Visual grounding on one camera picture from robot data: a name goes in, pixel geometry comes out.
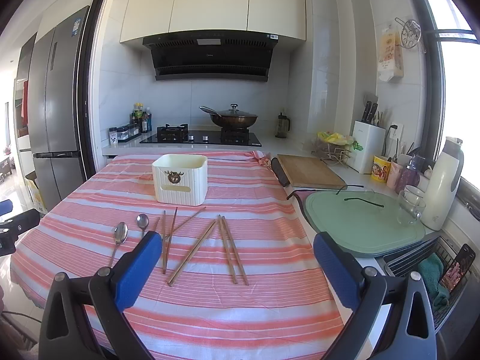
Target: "phone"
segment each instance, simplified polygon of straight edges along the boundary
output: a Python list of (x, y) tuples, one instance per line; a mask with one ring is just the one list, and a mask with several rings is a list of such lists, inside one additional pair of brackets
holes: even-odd
[(448, 292), (452, 292), (457, 286), (465, 273), (469, 270), (471, 264), (475, 260), (475, 252), (467, 244), (463, 244), (462, 249), (458, 252), (439, 283), (443, 285)]

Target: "green towel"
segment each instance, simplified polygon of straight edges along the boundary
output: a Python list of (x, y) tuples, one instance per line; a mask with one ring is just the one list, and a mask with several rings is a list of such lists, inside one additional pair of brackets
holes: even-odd
[(442, 261), (435, 253), (418, 264), (418, 272), (423, 278), (425, 287), (430, 296), (431, 309), (437, 311), (448, 305), (450, 293), (438, 281), (443, 273)]

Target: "blue gripper pad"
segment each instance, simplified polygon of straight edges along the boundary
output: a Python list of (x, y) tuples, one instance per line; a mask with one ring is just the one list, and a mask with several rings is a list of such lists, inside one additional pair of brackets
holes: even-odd
[(162, 237), (149, 231), (135, 249), (125, 253), (115, 264), (111, 285), (120, 312), (134, 305), (161, 254)]
[[(330, 241), (331, 244), (333, 243), (336, 247), (330, 246), (326, 240)], [(361, 285), (359, 281), (363, 277), (360, 264), (351, 254), (342, 251), (327, 233), (315, 236), (313, 253), (342, 305), (355, 312), (360, 304)]]
[(7, 199), (7, 200), (4, 200), (3, 202), (0, 202), (0, 215), (8, 214), (13, 209), (14, 209), (14, 204), (11, 202), (11, 200)]

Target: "wall socket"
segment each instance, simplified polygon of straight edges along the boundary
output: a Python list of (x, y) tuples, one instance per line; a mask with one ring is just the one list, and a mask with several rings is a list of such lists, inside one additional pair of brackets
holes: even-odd
[(398, 127), (397, 127), (396, 130), (394, 128), (390, 129), (389, 138), (390, 139), (395, 139), (395, 140), (396, 139), (402, 140), (403, 124), (396, 123), (396, 122), (393, 122), (392, 124), (397, 125)]

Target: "spoon handle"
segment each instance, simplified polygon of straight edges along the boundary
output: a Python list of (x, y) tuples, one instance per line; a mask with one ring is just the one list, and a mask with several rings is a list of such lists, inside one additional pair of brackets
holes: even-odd
[(113, 258), (115, 257), (115, 254), (116, 254), (116, 252), (117, 252), (118, 247), (119, 247), (119, 244), (115, 244), (115, 248), (114, 248), (113, 253), (112, 253), (112, 258), (110, 259), (110, 263), (109, 263), (109, 267), (110, 267), (110, 268), (112, 267)]

